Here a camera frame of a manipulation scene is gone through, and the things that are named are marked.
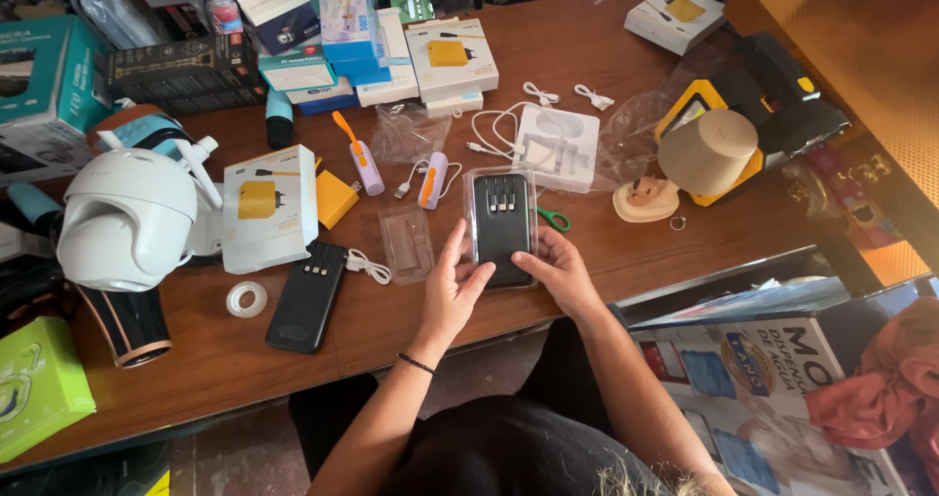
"scissors handle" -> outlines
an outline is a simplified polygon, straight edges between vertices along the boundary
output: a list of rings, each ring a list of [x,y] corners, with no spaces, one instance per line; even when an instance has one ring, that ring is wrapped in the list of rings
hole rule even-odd
[[[560,212],[547,211],[546,209],[538,206],[538,214],[545,218],[545,221],[551,228],[554,228],[558,232],[567,232],[571,229],[571,220],[567,218],[567,215]]]

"hand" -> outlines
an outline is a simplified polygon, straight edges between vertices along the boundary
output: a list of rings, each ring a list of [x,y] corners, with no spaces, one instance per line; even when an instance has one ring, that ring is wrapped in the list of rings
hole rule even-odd
[[[457,280],[460,248],[467,222],[460,219],[447,239],[437,266],[427,275],[424,297],[424,320],[418,339],[445,344],[446,349],[470,319],[476,299],[483,292],[496,265],[485,263],[476,268],[461,287]]]
[[[539,226],[538,255],[546,261],[517,251],[512,254],[512,262],[541,280],[566,315],[578,319],[597,307],[605,308],[574,243],[551,227]]]

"mini power bank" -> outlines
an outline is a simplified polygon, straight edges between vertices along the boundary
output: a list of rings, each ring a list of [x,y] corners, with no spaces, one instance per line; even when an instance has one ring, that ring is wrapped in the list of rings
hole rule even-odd
[[[269,346],[313,355],[323,346],[336,296],[346,276],[343,247],[314,241],[310,257],[295,261],[270,320]]]
[[[521,174],[473,180],[476,247],[480,264],[493,262],[496,272],[487,289],[527,286],[532,275],[512,263],[516,251],[532,252],[528,180]]]

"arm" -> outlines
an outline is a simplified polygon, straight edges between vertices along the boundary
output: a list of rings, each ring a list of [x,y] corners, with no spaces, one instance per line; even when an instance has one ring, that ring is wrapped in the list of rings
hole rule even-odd
[[[461,219],[440,252],[437,266],[427,276],[424,319],[405,352],[431,368],[437,367],[470,319],[476,299],[496,270],[491,263],[481,265],[459,287],[455,267],[465,230],[466,222]],[[404,451],[432,377],[416,365],[398,361],[336,443],[307,495],[378,492]]]
[[[545,284],[577,324],[617,441],[669,477],[691,474],[710,494],[733,495],[710,454],[639,349],[596,293],[580,253],[558,232],[538,229],[539,254],[512,261]]]

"beige cylinder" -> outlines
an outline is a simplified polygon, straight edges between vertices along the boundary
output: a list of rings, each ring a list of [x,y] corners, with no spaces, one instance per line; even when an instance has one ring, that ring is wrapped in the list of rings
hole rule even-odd
[[[695,195],[721,195],[734,186],[757,148],[757,130],[742,114],[711,109],[669,131],[658,145],[662,173]]]

